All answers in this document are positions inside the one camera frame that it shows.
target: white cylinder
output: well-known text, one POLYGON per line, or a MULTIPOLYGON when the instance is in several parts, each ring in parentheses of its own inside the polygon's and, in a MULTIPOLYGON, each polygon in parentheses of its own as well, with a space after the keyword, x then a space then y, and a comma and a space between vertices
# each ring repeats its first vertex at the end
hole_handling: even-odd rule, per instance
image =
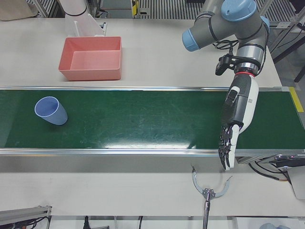
POLYGON ((63 10, 70 15, 78 15, 84 12, 86 4, 84 0, 59 0, 63 10))

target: gray floor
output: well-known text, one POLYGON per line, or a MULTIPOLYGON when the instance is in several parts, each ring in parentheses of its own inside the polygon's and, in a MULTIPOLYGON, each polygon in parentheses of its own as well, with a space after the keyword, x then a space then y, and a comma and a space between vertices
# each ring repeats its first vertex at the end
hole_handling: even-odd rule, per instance
MULTIPOLYGON (((275 36, 280 32, 280 30, 273 29, 270 33, 270 42, 273 41, 275 36)), ((290 33, 287 35, 287 37, 282 42, 283 44, 291 41, 293 38, 295 38, 298 34, 297 33, 290 33)), ((298 39, 295 41, 277 48, 273 53, 272 57, 276 57, 278 54, 286 50, 290 45, 295 43, 298 39)), ((281 83, 283 86, 293 86, 296 90, 296 93, 300 99, 300 102, 305 108, 305 76, 300 80, 300 82, 295 83, 294 79, 302 69, 302 67, 305 65, 305 44, 298 48, 296 51, 292 52, 288 56, 286 56, 284 59, 279 61, 277 64, 275 64, 277 73, 280 77, 281 83)), ((301 121, 303 123, 303 126, 305 126, 305 113, 299 113, 301 121)))

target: yellow tape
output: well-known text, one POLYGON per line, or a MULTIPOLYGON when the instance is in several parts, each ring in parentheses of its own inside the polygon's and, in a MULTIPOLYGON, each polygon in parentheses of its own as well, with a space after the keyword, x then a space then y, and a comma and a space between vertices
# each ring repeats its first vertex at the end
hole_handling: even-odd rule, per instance
POLYGON ((132 15, 135 16, 138 14, 139 0, 132 0, 132 15))
POLYGON ((295 88, 294 87, 289 87, 289 91, 290 91, 292 100, 294 101, 296 110, 298 112, 304 112, 304 109, 303 109, 302 104, 301 104, 301 102, 299 100, 299 97, 296 94, 295 88))

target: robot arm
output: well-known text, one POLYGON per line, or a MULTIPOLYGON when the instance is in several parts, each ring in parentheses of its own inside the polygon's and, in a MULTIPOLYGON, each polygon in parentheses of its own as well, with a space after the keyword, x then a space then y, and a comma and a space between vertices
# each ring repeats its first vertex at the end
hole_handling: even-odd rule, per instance
POLYGON ((207 0, 194 26, 183 33, 183 44, 191 52, 231 35, 239 41, 237 54, 233 55, 231 47, 216 67, 216 75, 227 68, 235 73, 221 119, 219 157, 226 170, 234 167, 238 135, 250 125, 254 115, 258 96, 254 78, 264 64, 269 21, 259 16, 254 0, 207 0))

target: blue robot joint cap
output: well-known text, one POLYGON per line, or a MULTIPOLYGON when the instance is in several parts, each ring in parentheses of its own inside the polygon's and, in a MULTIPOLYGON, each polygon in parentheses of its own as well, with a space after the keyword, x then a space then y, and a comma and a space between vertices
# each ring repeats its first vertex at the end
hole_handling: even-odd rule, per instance
POLYGON ((225 0, 221 6, 221 15, 227 21, 242 21, 255 12, 254 0, 225 0))

